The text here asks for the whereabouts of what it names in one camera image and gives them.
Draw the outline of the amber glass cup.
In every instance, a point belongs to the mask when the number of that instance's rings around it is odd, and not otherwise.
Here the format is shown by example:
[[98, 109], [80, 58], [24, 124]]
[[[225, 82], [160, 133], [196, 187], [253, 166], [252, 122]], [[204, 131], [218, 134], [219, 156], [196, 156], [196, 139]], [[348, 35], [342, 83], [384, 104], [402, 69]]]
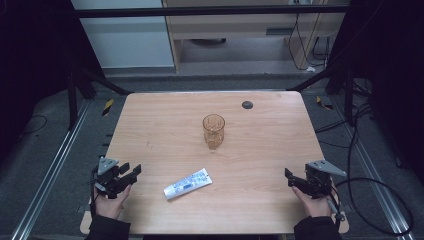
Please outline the amber glass cup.
[[203, 119], [202, 126], [208, 148], [216, 150], [224, 140], [224, 118], [218, 114], [209, 114]]

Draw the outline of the black metal frame strut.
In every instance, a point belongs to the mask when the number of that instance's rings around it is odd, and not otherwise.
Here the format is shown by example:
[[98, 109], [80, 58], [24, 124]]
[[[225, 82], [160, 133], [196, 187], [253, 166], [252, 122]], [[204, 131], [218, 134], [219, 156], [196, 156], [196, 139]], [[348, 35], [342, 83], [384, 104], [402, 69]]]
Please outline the black metal frame strut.
[[100, 85], [112, 90], [120, 95], [129, 95], [131, 91], [125, 90], [112, 82], [108, 81], [105, 77], [96, 75], [86, 69], [71, 70], [67, 77], [67, 93], [69, 104], [69, 127], [73, 129], [78, 121], [77, 112], [77, 91], [83, 95], [84, 99], [93, 99], [96, 96], [96, 91], [91, 82], [94, 81]]
[[353, 69], [349, 64], [332, 63], [326, 69], [312, 76], [303, 83], [288, 88], [288, 91], [301, 92], [318, 81], [328, 78], [325, 91], [329, 95], [338, 94], [344, 89], [344, 116], [348, 123], [353, 126]]

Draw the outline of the black horizontal frame bar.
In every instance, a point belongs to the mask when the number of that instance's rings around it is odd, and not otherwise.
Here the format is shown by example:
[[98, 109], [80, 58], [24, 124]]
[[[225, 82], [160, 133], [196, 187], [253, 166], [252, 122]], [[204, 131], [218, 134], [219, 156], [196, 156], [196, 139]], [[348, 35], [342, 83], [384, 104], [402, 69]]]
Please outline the black horizontal frame bar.
[[298, 13], [342, 13], [350, 5], [286, 5], [286, 6], [207, 6], [137, 9], [74, 10], [79, 18], [109, 17], [158, 17], [158, 16], [203, 16], [203, 15], [247, 15], [247, 14], [298, 14]]

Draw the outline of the light wooden desk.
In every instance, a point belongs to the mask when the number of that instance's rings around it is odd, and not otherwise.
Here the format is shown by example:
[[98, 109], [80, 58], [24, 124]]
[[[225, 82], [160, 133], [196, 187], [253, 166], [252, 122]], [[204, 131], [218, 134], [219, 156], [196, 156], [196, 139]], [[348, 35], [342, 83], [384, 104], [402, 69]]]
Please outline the light wooden desk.
[[[161, 0], [165, 7], [339, 5], [350, 0]], [[343, 22], [342, 13], [250, 14], [168, 16], [166, 22], [174, 41], [282, 36], [295, 66], [311, 64], [309, 55], [321, 37], [335, 36]]]

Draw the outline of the person's left hand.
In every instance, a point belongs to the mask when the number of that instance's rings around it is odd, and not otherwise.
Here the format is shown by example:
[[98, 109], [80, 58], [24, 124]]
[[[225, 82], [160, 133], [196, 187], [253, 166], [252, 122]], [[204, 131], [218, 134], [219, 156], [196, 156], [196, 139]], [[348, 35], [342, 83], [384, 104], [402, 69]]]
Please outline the person's left hand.
[[109, 199], [100, 195], [96, 187], [94, 190], [95, 212], [99, 216], [117, 220], [120, 216], [124, 203], [130, 195], [131, 185], [128, 185], [125, 190], [117, 195], [115, 199]]

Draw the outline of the white cabinet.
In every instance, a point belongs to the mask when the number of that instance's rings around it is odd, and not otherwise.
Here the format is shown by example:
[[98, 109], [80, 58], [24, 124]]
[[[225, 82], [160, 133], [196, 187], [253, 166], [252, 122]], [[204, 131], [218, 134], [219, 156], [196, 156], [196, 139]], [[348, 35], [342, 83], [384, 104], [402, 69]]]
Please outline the white cabinet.
[[[161, 0], [71, 0], [76, 10], [162, 8]], [[82, 18], [103, 69], [173, 67], [164, 17]]]

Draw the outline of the dark curtain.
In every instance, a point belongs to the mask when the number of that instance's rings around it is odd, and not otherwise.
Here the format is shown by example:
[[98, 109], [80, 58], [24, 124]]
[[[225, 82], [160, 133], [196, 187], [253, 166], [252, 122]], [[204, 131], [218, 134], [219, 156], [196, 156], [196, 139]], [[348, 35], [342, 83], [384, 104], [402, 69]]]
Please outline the dark curtain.
[[56, 35], [80, 66], [103, 74], [79, 20], [41, 15], [73, 9], [71, 0], [0, 0], [0, 164], [36, 103], [67, 88], [68, 65]]
[[424, 0], [350, 0], [332, 55], [345, 52], [398, 157], [424, 185]]

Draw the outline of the white blue toothpaste tube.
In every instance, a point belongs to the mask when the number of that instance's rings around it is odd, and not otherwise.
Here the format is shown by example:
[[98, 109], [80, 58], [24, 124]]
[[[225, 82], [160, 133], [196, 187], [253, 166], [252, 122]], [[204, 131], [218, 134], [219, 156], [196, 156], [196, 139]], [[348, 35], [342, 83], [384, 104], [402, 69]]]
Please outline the white blue toothpaste tube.
[[205, 168], [186, 176], [183, 179], [165, 187], [163, 189], [167, 200], [174, 199], [189, 192], [212, 184], [213, 181]]

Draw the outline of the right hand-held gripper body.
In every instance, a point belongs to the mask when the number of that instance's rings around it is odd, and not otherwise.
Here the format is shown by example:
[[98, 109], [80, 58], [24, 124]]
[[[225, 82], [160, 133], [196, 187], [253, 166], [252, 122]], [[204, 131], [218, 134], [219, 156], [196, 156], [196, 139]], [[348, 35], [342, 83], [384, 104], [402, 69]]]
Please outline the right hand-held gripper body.
[[332, 193], [333, 175], [347, 176], [344, 170], [325, 159], [307, 163], [305, 173], [307, 180], [306, 194], [312, 198], [320, 198]]

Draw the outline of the aluminium floor rail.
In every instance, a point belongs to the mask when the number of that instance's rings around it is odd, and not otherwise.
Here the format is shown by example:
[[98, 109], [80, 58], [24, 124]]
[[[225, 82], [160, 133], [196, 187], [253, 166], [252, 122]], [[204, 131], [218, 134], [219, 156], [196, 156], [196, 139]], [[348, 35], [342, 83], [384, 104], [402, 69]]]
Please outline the aluminium floor rail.
[[48, 196], [59, 176], [61, 169], [67, 160], [67, 157], [74, 145], [74, 142], [80, 132], [80, 129], [87, 117], [91, 100], [83, 100], [81, 107], [77, 113], [77, 120], [72, 128], [70, 128], [62, 141], [55, 157], [52, 160], [40, 186], [38, 187], [29, 207], [25, 211], [24, 216], [11, 235], [11, 240], [27, 240], [37, 221]]
[[346, 124], [346, 130], [349, 135], [353, 137], [352, 145], [357, 151], [359, 163], [365, 172], [366, 178], [371, 183], [373, 191], [380, 206], [382, 207], [389, 225], [393, 232], [397, 234], [397, 239], [415, 240], [415, 236], [412, 233], [411, 223], [408, 222], [405, 216], [401, 213], [401, 209], [397, 205], [393, 193], [387, 187], [383, 186], [383, 180], [360, 140], [359, 135], [356, 132], [356, 128]]

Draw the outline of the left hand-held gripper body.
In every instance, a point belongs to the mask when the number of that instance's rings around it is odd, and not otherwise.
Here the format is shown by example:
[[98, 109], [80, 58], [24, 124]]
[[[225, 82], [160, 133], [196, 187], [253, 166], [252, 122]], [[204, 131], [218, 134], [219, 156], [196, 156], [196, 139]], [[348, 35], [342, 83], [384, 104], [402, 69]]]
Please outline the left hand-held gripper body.
[[94, 169], [94, 187], [109, 199], [115, 199], [119, 193], [125, 190], [118, 186], [118, 180], [122, 177], [119, 173], [118, 163], [118, 160], [101, 157], [98, 166]]

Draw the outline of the yellow black striped tape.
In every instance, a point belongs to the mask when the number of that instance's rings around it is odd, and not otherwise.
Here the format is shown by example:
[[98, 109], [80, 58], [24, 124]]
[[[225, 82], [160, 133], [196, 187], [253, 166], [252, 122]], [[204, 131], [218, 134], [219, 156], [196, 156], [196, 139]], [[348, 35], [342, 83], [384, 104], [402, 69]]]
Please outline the yellow black striped tape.
[[108, 115], [113, 103], [114, 103], [114, 99], [108, 99], [106, 101], [105, 106], [104, 106], [103, 111], [102, 111], [102, 116]]
[[326, 110], [333, 110], [333, 104], [328, 96], [317, 96], [316, 103]]

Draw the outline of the person's right hand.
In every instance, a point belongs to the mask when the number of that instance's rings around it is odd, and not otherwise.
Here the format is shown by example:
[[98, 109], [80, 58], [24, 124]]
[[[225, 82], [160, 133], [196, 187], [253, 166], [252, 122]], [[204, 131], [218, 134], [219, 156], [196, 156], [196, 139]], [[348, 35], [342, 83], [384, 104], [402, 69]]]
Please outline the person's right hand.
[[331, 217], [333, 215], [333, 209], [330, 206], [331, 198], [329, 196], [313, 199], [295, 186], [292, 187], [292, 191], [303, 204], [307, 216]]

